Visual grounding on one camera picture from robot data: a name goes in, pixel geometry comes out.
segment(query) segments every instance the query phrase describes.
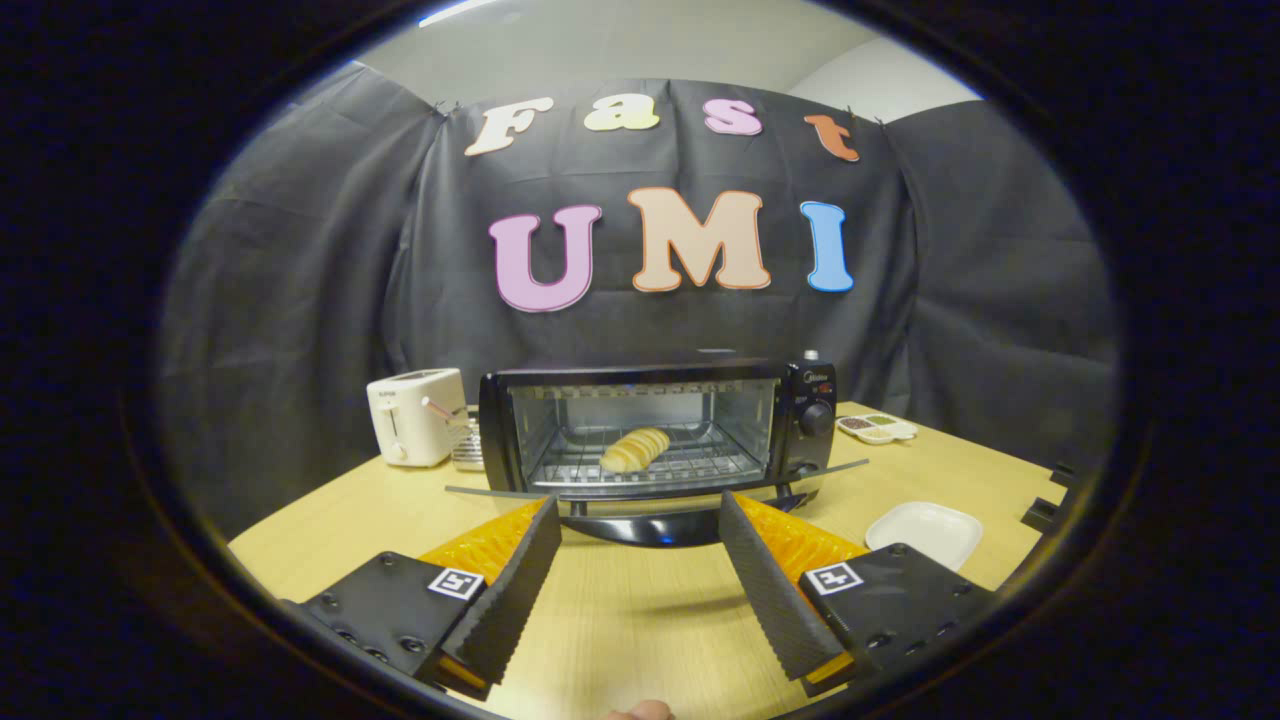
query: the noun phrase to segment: bread roll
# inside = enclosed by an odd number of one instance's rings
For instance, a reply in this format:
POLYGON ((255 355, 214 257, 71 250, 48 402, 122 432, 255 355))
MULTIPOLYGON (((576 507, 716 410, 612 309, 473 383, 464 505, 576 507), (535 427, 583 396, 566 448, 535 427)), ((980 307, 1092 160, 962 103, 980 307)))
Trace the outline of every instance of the bread roll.
POLYGON ((658 428, 639 428, 622 436, 600 456, 609 473, 639 473, 671 447, 671 438, 658 428))

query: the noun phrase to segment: black clamp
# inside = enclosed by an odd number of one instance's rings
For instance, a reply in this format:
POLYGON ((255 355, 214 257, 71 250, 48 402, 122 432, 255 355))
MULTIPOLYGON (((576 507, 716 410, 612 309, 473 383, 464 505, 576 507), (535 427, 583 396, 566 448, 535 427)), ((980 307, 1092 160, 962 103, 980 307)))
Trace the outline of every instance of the black clamp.
POLYGON ((724 495, 724 550, 783 673, 809 697, 933 655, 992 597, 905 543, 813 568, 801 594, 724 495))
POLYGON ((809 570, 800 589, 854 657, 852 679, 933 655, 992 594, 906 543, 809 570))
POLYGON ((1023 524, 1047 534, 1051 529, 1053 529, 1056 516, 1057 505, 1053 505, 1043 497, 1037 497, 1036 502, 1032 502, 1032 506, 1023 514, 1023 524))
POLYGON ((559 543, 559 512, 547 502, 492 587, 477 573, 380 552, 298 607, 407 675, 485 700, 506 673, 559 543))

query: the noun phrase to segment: white wall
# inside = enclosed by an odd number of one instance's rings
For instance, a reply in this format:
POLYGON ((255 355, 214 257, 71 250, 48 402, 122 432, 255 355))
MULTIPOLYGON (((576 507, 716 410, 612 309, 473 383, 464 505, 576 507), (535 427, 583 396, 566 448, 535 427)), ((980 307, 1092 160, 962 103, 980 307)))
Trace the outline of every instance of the white wall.
POLYGON ((887 37, 854 47, 787 91, 883 122, 941 105, 979 100, 937 65, 887 37))

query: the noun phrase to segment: toaster oven wire rack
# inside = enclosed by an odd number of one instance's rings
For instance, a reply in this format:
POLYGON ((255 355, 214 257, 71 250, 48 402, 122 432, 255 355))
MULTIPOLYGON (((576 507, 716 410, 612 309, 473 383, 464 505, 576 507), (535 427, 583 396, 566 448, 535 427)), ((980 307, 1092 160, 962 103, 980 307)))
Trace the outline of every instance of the toaster oven wire rack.
POLYGON ((611 473, 600 456, 630 429, 559 427, 529 474, 544 489, 593 489, 626 496, 659 486, 722 486, 764 477, 764 464, 714 421, 646 425, 662 429, 671 447, 639 473, 611 473))

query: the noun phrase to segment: blue letter i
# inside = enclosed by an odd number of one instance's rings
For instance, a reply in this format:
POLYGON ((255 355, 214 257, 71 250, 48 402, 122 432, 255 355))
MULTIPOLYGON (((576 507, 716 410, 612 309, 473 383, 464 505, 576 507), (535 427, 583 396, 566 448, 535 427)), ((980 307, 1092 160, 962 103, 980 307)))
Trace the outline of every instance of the blue letter i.
POLYGON ((840 225, 845 211, 826 202, 800 204, 800 214, 809 218, 813 231, 813 272, 809 284, 823 292, 845 292, 854 287, 854 278, 845 270, 845 243, 840 225))

